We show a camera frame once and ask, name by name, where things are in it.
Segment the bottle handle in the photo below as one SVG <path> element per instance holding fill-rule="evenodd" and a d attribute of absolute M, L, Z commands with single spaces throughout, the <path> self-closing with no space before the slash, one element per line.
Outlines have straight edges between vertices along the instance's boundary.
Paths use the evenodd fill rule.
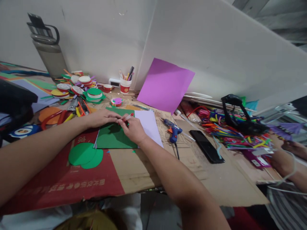
<path fill-rule="evenodd" d="M 55 33 L 57 35 L 57 40 L 55 41 L 55 43 L 53 43 L 53 45 L 57 45 L 60 41 L 60 34 L 59 34 L 58 29 L 55 26 L 52 26 L 52 25 L 45 25 L 45 26 L 50 26 L 55 30 Z"/>

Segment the black phone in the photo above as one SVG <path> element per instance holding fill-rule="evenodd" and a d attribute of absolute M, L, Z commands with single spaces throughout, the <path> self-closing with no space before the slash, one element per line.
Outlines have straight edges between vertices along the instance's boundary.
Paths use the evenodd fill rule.
<path fill-rule="evenodd" d="M 196 143 L 211 164 L 220 164 L 225 162 L 223 158 L 220 159 L 217 154 L 217 150 L 213 147 L 213 145 L 201 131 L 191 130 L 190 134 L 196 140 Z"/>

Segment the water bottle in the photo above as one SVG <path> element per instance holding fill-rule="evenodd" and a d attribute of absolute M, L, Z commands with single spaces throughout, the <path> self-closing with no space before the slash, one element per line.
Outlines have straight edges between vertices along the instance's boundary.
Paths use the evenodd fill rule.
<path fill-rule="evenodd" d="M 50 77 L 55 83 L 59 81 L 57 78 L 62 78 L 61 74 L 66 74 L 64 69 L 67 70 L 67 66 L 62 54 L 61 47 L 59 46 L 60 35 L 55 26 L 45 25 L 40 16 L 28 13 L 31 22 L 27 22 L 30 28 L 32 42 L 35 45 L 38 54 L 40 55 Z M 56 38 L 53 37 L 51 29 L 55 30 Z"/>

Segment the cup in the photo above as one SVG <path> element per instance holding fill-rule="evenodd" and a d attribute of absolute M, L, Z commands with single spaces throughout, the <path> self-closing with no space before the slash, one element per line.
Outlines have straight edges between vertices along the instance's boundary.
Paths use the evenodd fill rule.
<path fill-rule="evenodd" d="M 132 81 L 126 81 L 121 78 L 121 93 L 128 94 Z"/>

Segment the phone holder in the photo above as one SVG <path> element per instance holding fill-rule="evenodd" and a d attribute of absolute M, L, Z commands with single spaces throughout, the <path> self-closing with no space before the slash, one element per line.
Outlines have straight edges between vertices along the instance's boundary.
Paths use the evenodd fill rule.
<path fill-rule="evenodd" d="M 237 129 L 244 135 L 251 135 L 251 136 L 262 135 L 270 130 L 268 126 L 253 122 L 250 119 L 249 114 L 247 113 L 246 109 L 242 104 L 242 100 L 238 96 L 234 94 L 228 94 L 227 96 L 222 97 L 221 100 L 223 103 L 223 110 L 225 113 L 225 121 L 227 125 Z M 226 103 L 239 106 L 246 117 L 246 121 L 238 121 L 234 116 L 234 114 L 231 117 L 227 111 Z"/>

